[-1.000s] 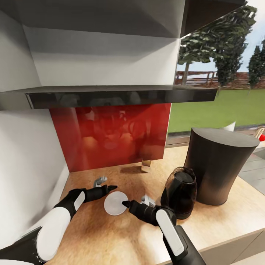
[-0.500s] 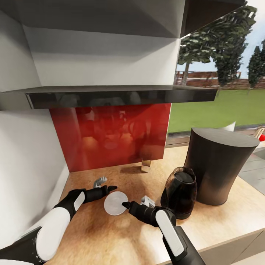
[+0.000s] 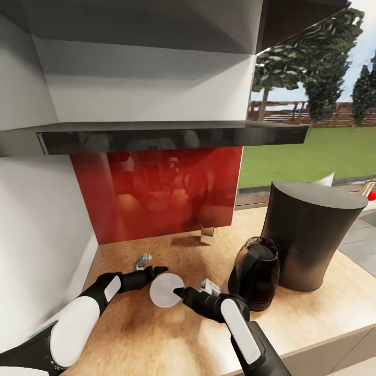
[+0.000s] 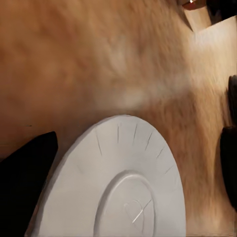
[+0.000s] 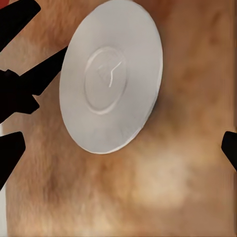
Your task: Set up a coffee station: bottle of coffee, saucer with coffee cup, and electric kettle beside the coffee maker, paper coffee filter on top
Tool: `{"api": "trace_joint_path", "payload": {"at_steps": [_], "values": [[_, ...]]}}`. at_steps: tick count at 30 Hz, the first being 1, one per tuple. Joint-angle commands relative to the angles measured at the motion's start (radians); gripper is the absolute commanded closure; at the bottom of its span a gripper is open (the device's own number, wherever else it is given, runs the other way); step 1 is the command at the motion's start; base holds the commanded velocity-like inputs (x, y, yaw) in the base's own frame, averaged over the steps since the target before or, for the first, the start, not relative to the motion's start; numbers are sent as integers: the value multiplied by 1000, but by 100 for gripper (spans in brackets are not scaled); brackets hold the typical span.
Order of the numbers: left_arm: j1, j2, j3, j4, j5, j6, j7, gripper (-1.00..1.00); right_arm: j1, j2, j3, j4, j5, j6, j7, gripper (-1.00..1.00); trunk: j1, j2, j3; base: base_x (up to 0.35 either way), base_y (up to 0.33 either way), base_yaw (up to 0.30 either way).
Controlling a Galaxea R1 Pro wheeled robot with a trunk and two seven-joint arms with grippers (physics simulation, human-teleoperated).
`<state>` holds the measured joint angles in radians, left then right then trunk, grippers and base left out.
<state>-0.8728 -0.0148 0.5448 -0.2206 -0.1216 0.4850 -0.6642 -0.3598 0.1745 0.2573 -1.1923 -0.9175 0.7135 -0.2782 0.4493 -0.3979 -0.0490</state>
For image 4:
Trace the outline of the saucer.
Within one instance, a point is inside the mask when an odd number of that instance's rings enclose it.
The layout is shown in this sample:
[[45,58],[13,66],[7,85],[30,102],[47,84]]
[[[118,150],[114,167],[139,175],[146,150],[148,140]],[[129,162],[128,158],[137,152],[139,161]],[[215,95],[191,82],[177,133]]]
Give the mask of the saucer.
[[54,171],[31,237],[186,237],[181,178],[163,136],[132,115],[86,130]]

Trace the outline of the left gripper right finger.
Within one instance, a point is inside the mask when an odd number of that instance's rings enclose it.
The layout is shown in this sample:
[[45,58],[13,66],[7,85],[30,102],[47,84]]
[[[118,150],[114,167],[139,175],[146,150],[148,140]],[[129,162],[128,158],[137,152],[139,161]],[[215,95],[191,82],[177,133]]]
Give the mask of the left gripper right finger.
[[237,133],[226,131],[221,149],[237,171]]

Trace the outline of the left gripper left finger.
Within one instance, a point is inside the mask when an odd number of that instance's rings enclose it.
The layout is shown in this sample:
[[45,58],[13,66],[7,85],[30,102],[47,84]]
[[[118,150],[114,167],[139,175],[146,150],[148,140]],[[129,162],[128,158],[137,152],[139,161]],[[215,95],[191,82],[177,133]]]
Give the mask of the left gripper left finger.
[[24,237],[57,151],[53,131],[0,161],[0,237]]

